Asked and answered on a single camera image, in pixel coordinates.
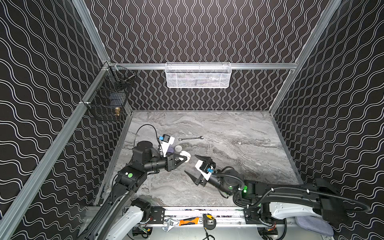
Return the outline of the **purple earbud charging case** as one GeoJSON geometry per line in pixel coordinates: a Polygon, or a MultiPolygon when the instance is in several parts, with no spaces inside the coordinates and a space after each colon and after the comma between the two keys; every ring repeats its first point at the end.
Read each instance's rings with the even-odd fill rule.
{"type": "Polygon", "coordinates": [[[173,154],[175,152],[175,149],[172,146],[169,146],[167,153],[173,154]]]}

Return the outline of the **white earbud charging case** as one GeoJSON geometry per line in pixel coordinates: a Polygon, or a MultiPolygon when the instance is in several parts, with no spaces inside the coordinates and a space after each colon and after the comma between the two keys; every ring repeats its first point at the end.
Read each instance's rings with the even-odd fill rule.
{"type": "Polygon", "coordinates": [[[175,150],[175,152],[180,153],[183,150],[183,148],[182,148],[182,146],[177,145],[174,147],[174,150],[175,150]]]}

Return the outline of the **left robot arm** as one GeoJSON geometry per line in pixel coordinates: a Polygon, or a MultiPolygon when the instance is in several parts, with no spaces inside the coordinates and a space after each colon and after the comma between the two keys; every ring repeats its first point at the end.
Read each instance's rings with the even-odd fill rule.
{"type": "Polygon", "coordinates": [[[164,169],[168,172],[187,162],[191,155],[167,153],[155,149],[149,141],[141,141],[133,148],[133,157],[115,179],[106,203],[78,236],[79,240],[122,240],[137,225],[151,220],[151,204],[131,197],[145,182],[149,174],[164,169]]]}

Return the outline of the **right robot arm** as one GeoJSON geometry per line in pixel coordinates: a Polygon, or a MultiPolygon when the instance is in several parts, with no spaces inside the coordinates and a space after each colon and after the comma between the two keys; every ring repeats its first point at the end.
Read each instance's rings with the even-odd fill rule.
{"type": "Polygon", "coordinates": [[[266,226],[291,217],[317,217],[328,223],[343,223],[351,213],[368,213],[365,203],[341,196],[329,182],[315,179],[312,184],[276,185],[246,180],[231,166],[216,169],[210,157],[197,156],[195,165],[199,177],[187,173],[195,185],[210,184],[224,198],[246,211],[246,219],[253,216],[266,226]]]}

